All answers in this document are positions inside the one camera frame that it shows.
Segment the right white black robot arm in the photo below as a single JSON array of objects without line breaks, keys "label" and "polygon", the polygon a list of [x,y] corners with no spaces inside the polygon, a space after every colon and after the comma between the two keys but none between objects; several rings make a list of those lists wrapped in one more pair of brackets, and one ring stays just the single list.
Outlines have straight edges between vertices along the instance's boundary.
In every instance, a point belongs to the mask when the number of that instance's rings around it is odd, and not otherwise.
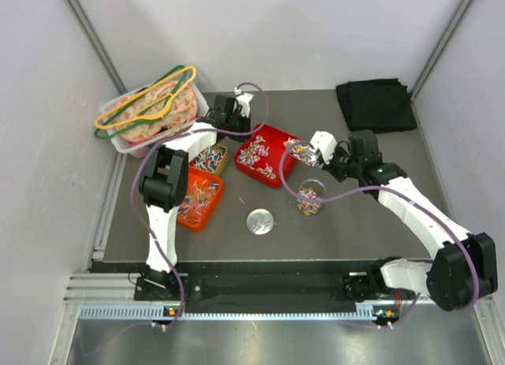
[{"label": "right white black robot arm", "polygon": [[348,136],[342,148],[328,132],[311,143],[322,157],[321,169],[337,181],[352,178],[392,212],[423,244],[428,263],[389,258],[378,261],[369,273],[368,289],[384,299],[396,289],[429,296],[438,307],[454,311],[472,307],[498,289],[496,245],[486,233],[471,233],[452,221],[414,185],[407,173],[385,162],[376,135],[363,130]]}]

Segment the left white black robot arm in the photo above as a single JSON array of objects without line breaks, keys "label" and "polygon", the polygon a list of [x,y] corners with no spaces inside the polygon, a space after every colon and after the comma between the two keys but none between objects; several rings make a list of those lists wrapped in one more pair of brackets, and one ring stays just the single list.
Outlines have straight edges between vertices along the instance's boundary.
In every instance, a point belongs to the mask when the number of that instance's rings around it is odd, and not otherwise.
[{"label": "left white black robot arm", "polygon": [[151,289],[162,299],[174,297],[179,288],[173,271],[178,261],[175,231],[178,208],[188,188],[189,163],[223,137],[247,140],[252,100],[252,94],[239,89],[234,97],[218,95],[214,106],[188,131],[162,143],[145,163],[138,190],[148,213],[149,252],[141,277],[151,282]]}]

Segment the silver metal scoop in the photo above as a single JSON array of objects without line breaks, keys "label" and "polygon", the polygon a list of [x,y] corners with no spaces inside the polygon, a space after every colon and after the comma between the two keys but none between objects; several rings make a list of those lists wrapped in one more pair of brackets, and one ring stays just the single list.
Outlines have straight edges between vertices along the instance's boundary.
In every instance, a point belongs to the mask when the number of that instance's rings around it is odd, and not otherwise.
[{"label": "silver metal scoop", "polygon": [[302,162],[310,167],[320,165],[320,155],[318,150],[310,143],[299,139],[289,138],[283,142],[283,145],[288,150],[289,155],[297,159],[299,162]]}]

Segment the silver round jar lid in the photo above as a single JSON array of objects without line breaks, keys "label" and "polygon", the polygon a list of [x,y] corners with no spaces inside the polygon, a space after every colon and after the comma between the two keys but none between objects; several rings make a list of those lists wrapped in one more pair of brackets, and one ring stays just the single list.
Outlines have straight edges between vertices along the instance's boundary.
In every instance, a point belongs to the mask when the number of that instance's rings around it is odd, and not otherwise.
[{"label": "silver round jar lid", "polygon": [[264,235],[275,226],[273,214],[264,208],[258,208],[249,213],[246,218],[248,230],[255,235]]}]

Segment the red candy tray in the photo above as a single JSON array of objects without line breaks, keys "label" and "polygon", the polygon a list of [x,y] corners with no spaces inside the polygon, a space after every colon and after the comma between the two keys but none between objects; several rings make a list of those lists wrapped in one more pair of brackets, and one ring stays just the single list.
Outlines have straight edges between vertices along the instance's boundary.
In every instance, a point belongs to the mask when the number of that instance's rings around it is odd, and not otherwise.
[{"label": "red candy tray", "polygon": [[281,188],[279,162],[286,145],[298,138],[270,125],[264,125],[250,140],[244,142],[234,155],[240,172],[267,185]]}]

